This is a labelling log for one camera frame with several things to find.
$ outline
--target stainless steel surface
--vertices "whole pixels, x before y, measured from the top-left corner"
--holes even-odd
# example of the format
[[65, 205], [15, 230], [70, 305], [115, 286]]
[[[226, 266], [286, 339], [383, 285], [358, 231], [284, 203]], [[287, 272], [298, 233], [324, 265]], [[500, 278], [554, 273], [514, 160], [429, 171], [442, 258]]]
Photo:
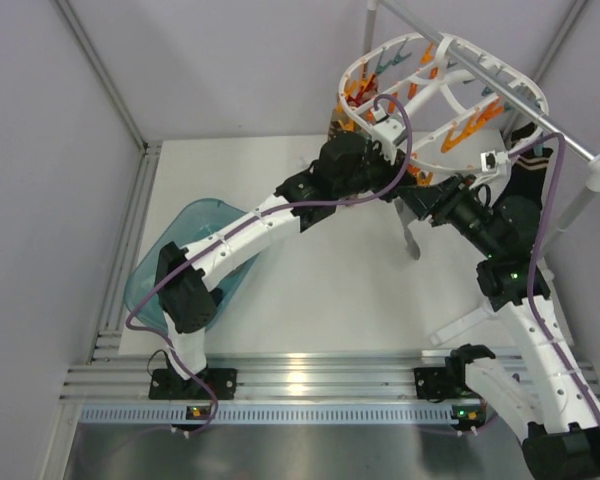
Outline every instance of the stainless steel surface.
[[409, 426], [224, 426], [189, 440], [158, 431], [107, 460], [144, 429], [81, 425], [65, 480], [531, 478], [500, 420], [462, 438]]
[[[549, 43], [547, 49], [540, 56], [540, 63], [534, 69], [533, 74], [531, 75], [531, 80], [540, 84], [544, 75], [547, 73], [549, 67], [553, 64], [555, 59], [558, 56], [558, 53], [564, 46], [567, 38], [573, 32], [574, 27], [578, 23], [578, 21], [584, 15], [587, 7], [591, 5], [591, 0], [573, 0], [571, 5], [567, 9], [567, 12], [560, 22], [560, 26], [558, 30], [554, 34], [551, 39], [551, 43]], [[511, 136], [511, 132], [515, 128], [518, 119], [520, 118], [520, 113], [516, 110], [511, 112], [509, 119], [507, 120], [507, 124], [503, 130], [503, 138], [508, 139]]]
[[73, 34], [73, 37], [78, 44], [78, 47], [84, 54], [89, 66], [91, 67], [93, 73], [95, 74], [98, 83], [100, 83], [105, 95], [111, 101], [111, 105], [116, 110], [120, 119], [124, 123], [127, 128], [129, 135], [133, 138], [133, 141], [136, 143], [139, 149], [144, 150], [145, 141], [142, 138], [142, 133], [140, 133], [140, 129], [136, 125], [131, 113], [129, 113], [129, 109], [124, 103], [120, 92], [116, 88], [115, 84], [111, 80], [107, 69], [104, 67], [102, 60], [98, 55], [98, 52], [93, 47], [87, 32], [85, 31], [78, 15], [75, 10], [71, 6], [69, 0], [50, 0], [53, 6], [58, 11], [60, 17], [66, 25], [69, 27], [69, 30]]
[[[424, 38], [429, 40], [431, 43], [439, 45], [442, 41], [442, 35], [440, 32], [432, 28], [424, 20], [419, 18], [407, 7], [397, 3], [395, 0], [381, 0], [380, 3], [384, 5], [389, 11], [395, 14], [398, 18], [410, 25], [414, 30], [419, 32]], [[578, 142], [570, 133], [564, 128], [557, 125], [550, 117], [544, 115], [538, 108], [535, 107], [526, 98], [520, 96], [507, 84], [503, 83], [494, 74], [486, 70], [482, 65], [475, 62], [472, 58], [468, 57], [461, 49], [459, 49], [455, 43], [452, 43], [447, 49], [448, 55], [456, 60], [462, 67], [467, 71], [471, 72], [476, 78], [480, 79], [492, 90], [499, 93], [508, 100], [511, 105], [517, 109], [520, 113], [528, 117], [530, 120], [535, 122], [537, 125], [542, 127], [544, 130], [549, 132], [561, 132], [567, 145], [571, 148], [578, 156], [587, 162], [593, 161], [595, 155], [584, 145]]]
[[555, 225], [552, 225], [549, 229], [549, 234], [546, 240], [542, 244], [542, 250], [540, 256], [544, 256], [551, 246], [560, 238], [560, 236], [567, 231], [576, 218], [587, 208], [587, 205], [596, 198], [597, 192], [589, 190], [586, 186], [582, 187], [580, 193], [571, 201], [571, 203], [565, 208], [564, 212], [558, 217]]

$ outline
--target black mounting bracket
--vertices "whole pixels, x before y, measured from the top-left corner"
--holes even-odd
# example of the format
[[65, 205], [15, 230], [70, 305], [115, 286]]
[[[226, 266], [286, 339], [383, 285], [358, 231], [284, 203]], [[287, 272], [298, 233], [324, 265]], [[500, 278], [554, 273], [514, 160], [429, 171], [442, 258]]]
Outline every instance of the black mounting bracket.
[[416, 395], [420, 400], [440, 403], [443, 400], [478, 398], [471, 390], [458, 384], [457, 378], [447, 367], [414, 368]]
[[[198, 377], [218, 400], [233, 400], [238, 371], [234, 368], [205, 368]], [[195, 380], [184, 380], [172, 368], [158, 368], [151, 374], [151, 400], [210, 400], [209, 394]]]

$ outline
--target gray wall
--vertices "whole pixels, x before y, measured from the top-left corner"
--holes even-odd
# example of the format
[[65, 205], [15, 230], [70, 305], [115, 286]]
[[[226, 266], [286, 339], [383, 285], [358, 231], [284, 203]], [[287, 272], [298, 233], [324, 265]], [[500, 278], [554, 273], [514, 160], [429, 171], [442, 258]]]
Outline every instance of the gray wall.
[[[542, 88], [552, 117], [600, 152], [600, 0], [592, 2]], [[570, 154], [561, 205], [586, 178], [584, 163]], [[556, 245], [550, 263], [576, 343], [600, 376], [600, 196]]]
[[0, 0], [0, 479], [47, 447], [137, 162], [51, 3]]
[[[361, 54], [366, 11], [366, 0], [73, 4], [149, 139], [325, 132], [342, 72]], [[408, 4], [523, 71], [536, 64], [566, 7], [563, 0]], [[410, 31], [384, 12], [378, 43]]]

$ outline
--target black motor bracket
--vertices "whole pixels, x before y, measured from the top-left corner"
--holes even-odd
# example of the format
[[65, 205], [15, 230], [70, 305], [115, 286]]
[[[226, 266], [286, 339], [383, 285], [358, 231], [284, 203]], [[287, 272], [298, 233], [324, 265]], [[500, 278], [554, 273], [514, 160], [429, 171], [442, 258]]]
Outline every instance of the black motor bracket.
[[[179, 249], [173, 242], [162, 247], [158, 255], [156, 285], [187, 261], [185, 253], [185, 249]], [[202, 270], [187, 267], [158, 292], [160, 307], [169, 314], [178, 333], [193, 333], [205, 328], [216, 314], [218, 296], [207, 290], [203, 277]]]
[[549, 434], [532, 422], [522, 454], [536, 480], [600, 478], [600, 428], [574, 424], [568, 432]]
[[[216, 394], [218, 400], [233, 400], [238, 384], [234, 368], [205, 368], [198, 378]], [[157, 368], [151, 374], [151, 400], [210, 400], [209, 394], [193, 379], [185, 380], [169, 362], [167, 368]]]
[[[399, 151], [394, 163], [382, 153], [382, 145], [355, 132], [341, 132], [325, 143], [317, 160], [302, 172], [287, 178], [275, 190], [276, 196], [289, 203], [306, 201], [334, 201], [365, 192], [379, 192], [397, 176], [404, 163], [404, 152]], [[415, 185], [416, 179], [406, 172], [401, 185]], [[391, 201], [397, 195], [394, 189], [381, 197]], [[335, 213], [335, 206], [294, 208], [291, 213], [300, 217], [300, 231]]]

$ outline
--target metal frame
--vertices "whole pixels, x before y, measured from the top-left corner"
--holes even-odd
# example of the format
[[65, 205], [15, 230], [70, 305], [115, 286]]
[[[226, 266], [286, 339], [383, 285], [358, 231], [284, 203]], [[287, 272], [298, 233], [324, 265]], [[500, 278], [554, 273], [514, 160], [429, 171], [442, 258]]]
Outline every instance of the metal frame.
[[[173, 402], [173, 404], [149, 402], [147, 398], [149, 382], [146, 372], [148, 358], [144, 356], [119, 357], [117, 355], [124, 318], [122, 295], [125, 279], [135, 265], [161, 144], [148, 145], [145, 142], [122, 96], [71, 6], [70, 0], [50, 0], [50, 2], [74, 36], [103, 91], [140, 149], [142, 157], [119, 232], [118, 246], [111, 262], [91, 347], [84, 364], [69, 369], [62, 389], [53, 438], [38, 476], [39, 479], [44, 480], [63, 477], [77, 423], [88, 421], [87, 413], [83, 412], [100, 409], [100, 411], [115, 415], [116, 411], [126, 409], [125, 411], [135, 412], [137, 416], [135, 420], [138, 421], [138, 418], [143, 415], [152, 415], [151, 411], [156, 408], [181, 412], [183, 406], [183, 402]], [[536, 69], [536, 75], [539, 78], [550, 67], [564, 39], [572, 31], [576, 20], [580, 18], [589, 3], [591, 2], [588, 0], [572, 2], [554, 41], [547, 50], [547, 59], [541, 62]], [[369, 0], [364, 37], [366, 51], [371, 49], [373, 43], [376, 10], [379, 4], [411, 25], [432, 43], [438, 44], [441, 40], [439, 32], [407, 8], [396, 3], [395, 0]], [[466, 57], [462, 51], [453, 46], [448, 51], [452, 58], [509, 100], [523, 115], [531, 118], [548, 131], [562, 132], [572, 150], [585, 161], [593, 161], [595, 155], [588, 148], [576, 141], [549, 117], [541, 115], [535, 106], [525, 98], [518, 96], [508, 86], [502, 84], [496, 77]], [[586, 203], [580, 202], [578, 208], [584, 208]], [[572, 221], [571, 217], [575, 218], [577, 213], [579, 212], [572, 210], [567, 216], [563, 214], [561, 217], [563, 223], [565, 219], [568, 220], [568, 226]], [[505, 368], [512, 374], [518, 374], [521, 383], [533, 392], [529, 375], [517, 350], [501, 349], [495, 353], [503, 361]], [[221, 403], [221, 411], [225, 412], [224, 415], [227, 416], [228, 421], [233, 421], [231, 420], [233, 418], [231, 411], [243, 412], [244, 419], [249, 422], [262, 422], [263, 418], [257, 412], [263, 412], [262, 414], [266, 415], [267, 412], [282, 407], [286, 408], [286, 411], [300, 412], [306, 411], [307, 405], [321, 405], [329, 408], [339, 405], [341, 411], [351, 410], [352, 412], [357, 412], [361, 406], [368, 407], [373, 412], [372, 415], [378, 415], [377, 418], [388, 415], [386, 418], [390, 423], [399, 423], [399, 413], [395, 413], [395, 409], [398, 407], [413, 411], [429, 411], [431, 409], [429, 404], [423, 404], [416, 398], [413, 368], [442, 365], [446, 354], [448, 354], [446, 350], [432, 350], [383, 355], [290, 354], [231, 358], [210, 356], [209, 362], [212, 366], [230, 365], [240, 370], [241, 381], [236, 390], [236, 400]], [[152, 363], [152, 367], [160, 366], [159, 362], [160, 360], [156, 359], [155, 363]], [[579, 365], [593, 391], [600, 395], [600, 387], [591, 364], [581, 362]], [[443, 404], [439, 408], [441, 412], [447, 411], [448, 404]], [[290, 415], [288, 418], [290, 422], [298, 421], [300, 418], [294, 417], [294, 414]], [[440, 415], [442, 421], [438, 423], [449, 423], [449, 419], [444, 413], [440, 413]], [[354, 421], [354, 418], [357, 416], [352, 413], [342, 420], [335, 418], [335, 421], [350, 422]], [[329, 421], [334, 421], [334, 417], [330, 417]]]

